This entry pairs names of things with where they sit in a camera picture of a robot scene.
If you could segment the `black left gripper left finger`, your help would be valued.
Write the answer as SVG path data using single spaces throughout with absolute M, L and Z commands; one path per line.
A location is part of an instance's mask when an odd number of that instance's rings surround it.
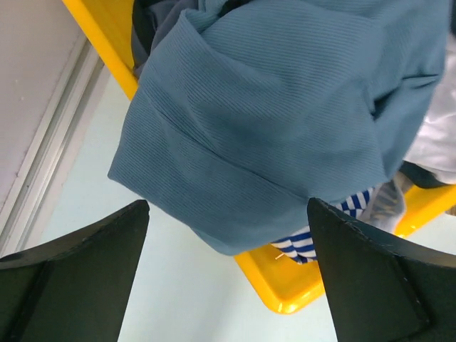
M 116 341 L 149 223 L 137 200 L 1 258 L 2 341 Z

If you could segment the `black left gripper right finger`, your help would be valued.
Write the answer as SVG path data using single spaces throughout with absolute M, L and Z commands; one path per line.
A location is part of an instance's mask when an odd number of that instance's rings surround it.
M 320 199 L 310 199 L 308 217 L 339 341 L 455 340 L 455 255 Z

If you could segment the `grey-blue tank top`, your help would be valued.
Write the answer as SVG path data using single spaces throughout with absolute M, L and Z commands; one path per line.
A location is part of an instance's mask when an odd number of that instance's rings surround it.
M 390 180 L 445 65 L 449 1 L 201 1 L 152 50 L 108 176 L 234 256 Z

